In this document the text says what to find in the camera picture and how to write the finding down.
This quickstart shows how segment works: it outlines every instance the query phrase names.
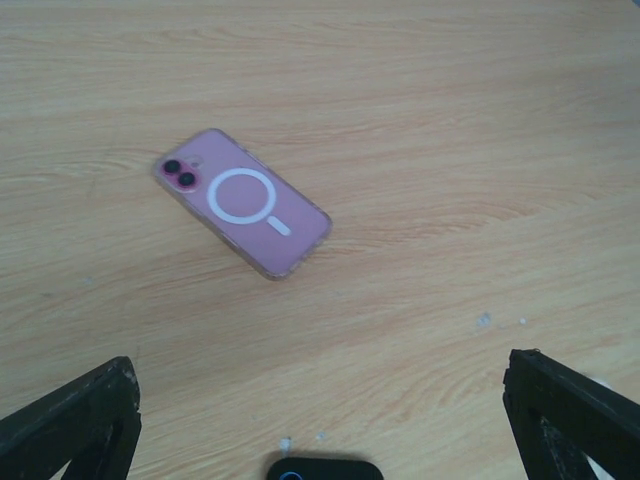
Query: wood grain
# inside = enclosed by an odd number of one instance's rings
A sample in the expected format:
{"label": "wood grain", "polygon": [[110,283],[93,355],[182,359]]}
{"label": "wood grain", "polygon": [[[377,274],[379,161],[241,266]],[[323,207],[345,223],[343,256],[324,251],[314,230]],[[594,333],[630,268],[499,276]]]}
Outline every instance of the wood grain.
{"label": "wood grain", "polygon": [[[640,400],[639,26],[626,0],[2,2],[0,416],[129,355],[131,478],[259,479],[287,436],[524,478],[510,349]],[[151,178],[211,126],[335,222],[285,282]]]}

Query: black bracket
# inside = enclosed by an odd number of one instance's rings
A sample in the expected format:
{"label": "black bracket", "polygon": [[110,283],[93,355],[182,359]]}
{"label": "black bracket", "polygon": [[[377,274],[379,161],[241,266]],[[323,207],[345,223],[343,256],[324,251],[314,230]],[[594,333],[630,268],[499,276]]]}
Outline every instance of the black bracket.
{"label": "black bracket", "polygon": [[543,355],[512,350],[504,406],[531,479],[640,478],[640,406]]}
{"label": "black bracket", "polygon": [[124,480],[140,436],[140,389],[117,357],[0,420],[0,478]]}

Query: circular lens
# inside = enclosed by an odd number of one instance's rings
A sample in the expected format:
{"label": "circular lens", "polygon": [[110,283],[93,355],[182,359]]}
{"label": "circular lens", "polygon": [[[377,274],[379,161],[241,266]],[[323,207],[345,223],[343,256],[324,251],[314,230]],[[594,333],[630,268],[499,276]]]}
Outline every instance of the circular lens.
{"label": "circular lens", "polygon": [[173,175],[174,173],[178,173],[180,171],[180,162],[177,160],[168,160],[164,162],[162,168],[164,168],[164,171],[166,173]]}
{"label": "circular lens", "polygon": [[178,177],[178,183],[183,187],[190,187],[196,183],[196,176],[193,173],[185,172]]}

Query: white speck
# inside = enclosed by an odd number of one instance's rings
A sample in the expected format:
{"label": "white speck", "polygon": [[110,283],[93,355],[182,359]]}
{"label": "white speck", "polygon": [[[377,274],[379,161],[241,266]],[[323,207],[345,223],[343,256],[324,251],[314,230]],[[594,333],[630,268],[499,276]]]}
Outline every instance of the white speck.
{"label": "white speck", "polygon": [[491,325],[491,314],[484,312],[482,316],[476,320],[476,325],[479,327],[488,327]]}
{"label": "white speck", "polygon": [[292,444],[293,441],[291,440],[291,437],[284,437],[280,439],[280,451],[282,452],[282,456],[287,456],[287,454],[291,451]]}
{"label": "white speck", "polygon": [[137,385],[137,384],[138,384],[138,379],[137,379],[137,377],[136,377],[136,374],[135,374],[135,373],[133,373],[133,371],[131,371],[131,370],[125,370],[125,371],[123,371],[122,373],[124,374],[124,376],[125,376],[125,377],[127,377],[127,378],[129,379],[129,381],[130,381],[131,383],[133,383],[134,385]]}

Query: pink smartphone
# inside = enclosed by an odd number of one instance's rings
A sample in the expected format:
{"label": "pink smartphone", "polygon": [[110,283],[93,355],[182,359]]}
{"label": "pink smartphone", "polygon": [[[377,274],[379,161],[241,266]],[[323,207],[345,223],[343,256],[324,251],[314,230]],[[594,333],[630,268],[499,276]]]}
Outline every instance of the pink smartphone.
{"label": "pink smartphone", "polygon": [[221,130],[158,160],[160,184],[256,270],[289,275],[331,231],[331,219]]}

